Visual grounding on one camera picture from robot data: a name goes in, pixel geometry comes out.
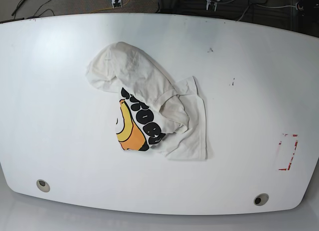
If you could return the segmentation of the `red tape rectangle marking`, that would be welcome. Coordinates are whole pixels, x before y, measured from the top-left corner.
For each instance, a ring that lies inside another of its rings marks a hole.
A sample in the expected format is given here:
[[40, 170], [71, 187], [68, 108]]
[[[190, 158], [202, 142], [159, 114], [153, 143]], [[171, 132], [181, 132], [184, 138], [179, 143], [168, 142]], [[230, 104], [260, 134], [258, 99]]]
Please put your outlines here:
[[283, 133], [276, 153], [276, 170], [289, 171], [297, 149], [299, 136]]

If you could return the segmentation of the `white printed t-shirt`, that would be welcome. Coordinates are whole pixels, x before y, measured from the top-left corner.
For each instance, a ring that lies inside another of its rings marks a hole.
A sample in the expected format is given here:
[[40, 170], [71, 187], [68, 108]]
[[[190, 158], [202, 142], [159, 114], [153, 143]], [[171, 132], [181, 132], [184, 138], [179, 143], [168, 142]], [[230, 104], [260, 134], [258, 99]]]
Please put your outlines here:
[[193, 77], [173, 84], [147, 53], [116, 42], [93, 58], [86, 78], [118, 95], [122, 150], [153, 150], [173, 160], [207, 158], [205, 105]]

